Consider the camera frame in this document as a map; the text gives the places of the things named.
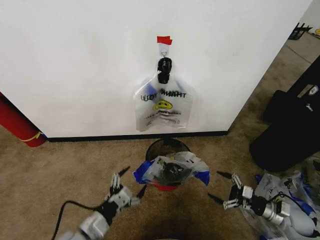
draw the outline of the yellow band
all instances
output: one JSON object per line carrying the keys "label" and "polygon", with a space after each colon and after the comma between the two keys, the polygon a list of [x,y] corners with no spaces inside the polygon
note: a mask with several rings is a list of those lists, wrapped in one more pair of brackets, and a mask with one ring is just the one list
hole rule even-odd
{"label": "yellow band", "polygon": [[43,134],[42,132],[38,132],[36,135],[34,135],[32,138],[29,138],[29,139],[27,139],[27,140],[22,140],[22,139],[20,139],[22,142],[29,142],[29,141],[31,141],[31,140],[33,140],[33,139],[37,139],[37,138],[39,138],[39,136],[41,135],[41,134]]}

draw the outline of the black baseboard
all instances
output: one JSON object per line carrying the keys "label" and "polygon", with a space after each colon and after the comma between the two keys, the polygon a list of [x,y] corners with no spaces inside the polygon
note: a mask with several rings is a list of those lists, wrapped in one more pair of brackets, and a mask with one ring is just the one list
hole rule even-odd
{"label": "black baseboard", "polygon": [[131,140],[131,139],[163,139],[181,137],[207,137],[225,136],[228,131],[198,131],[181,133],[161,134],[137,134],[137,135],[115,135],[115,136],[76,136],[76,137],[49,137],[49,142],[86,142],[86,141],[108,141],[108,140]]}

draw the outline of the yellow smiley logo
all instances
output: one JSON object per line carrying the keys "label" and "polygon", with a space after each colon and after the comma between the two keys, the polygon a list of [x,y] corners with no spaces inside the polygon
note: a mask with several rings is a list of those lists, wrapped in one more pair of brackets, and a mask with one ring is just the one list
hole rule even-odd
{"label": "yellow smiley logo", "polygon": [[172,104],[168,101],[160,100],[153,106],[153,110],[157,109],[172,109]]}

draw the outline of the red tag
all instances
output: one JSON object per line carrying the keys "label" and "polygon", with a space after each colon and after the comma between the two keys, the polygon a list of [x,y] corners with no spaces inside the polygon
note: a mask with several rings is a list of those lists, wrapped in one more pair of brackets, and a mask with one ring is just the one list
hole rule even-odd
{"label": "red tag", "polygon": [[171,45],[172,39],[170,39],[170,36],[157,36],[156,37],[156,42],[158,44]]}

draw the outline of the black cable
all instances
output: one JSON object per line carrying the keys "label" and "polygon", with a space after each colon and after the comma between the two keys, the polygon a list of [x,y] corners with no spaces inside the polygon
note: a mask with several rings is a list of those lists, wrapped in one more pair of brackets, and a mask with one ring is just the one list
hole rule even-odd
{"label": "black cable", "polygon": [[100,207],[101,205],[99,206],[86,206],[86,205],[83,205],[81,203],[78,203],[76,201],[72,201],[72,200],[68,200],[68,201],[65,201],[64,204],[62,204],[61,206],[61,209],[60,209],[60,212],[59,212],[59,216],[58,216],[58,220],[56,221],[56,225],[55,225],[55,230],[54,230],[54,233],[53,233],[53,236],[51,238],[51,240],[54,240],[57,236],[57,233],[58,233],[58,230],[59,230],[59,225],[60,225],[60,222],[61,222],[61,218],[62,218],[62,214],[64,213],[64,208],[67,204],[73,204],[73,205],[76,205],[78,207],[81,207],[83,209],[87,209],[87,210],[96,210],[98,207]]}
{"label": "black cable", "polygon": [[280,192],[279,192],[277,195],[275,195],[273,198],[269,199],[269,200],[267,201],[267,203],[271,203],[271,202],[272,202],[273,200],[275,200],[277,197],[281,197],[281,198],[286,197],[286,198],[290,199],[292,202],[294,202],[294,203],[301,209],[301,211],[303,211],[305,214],[308,215],[308,213],[306,213],[306,211],[300,206],[300,204],[299,204],[296,200],[294,200],[291,196],[288,196],[287,194],[284,194],[282,191],[280,191]]}

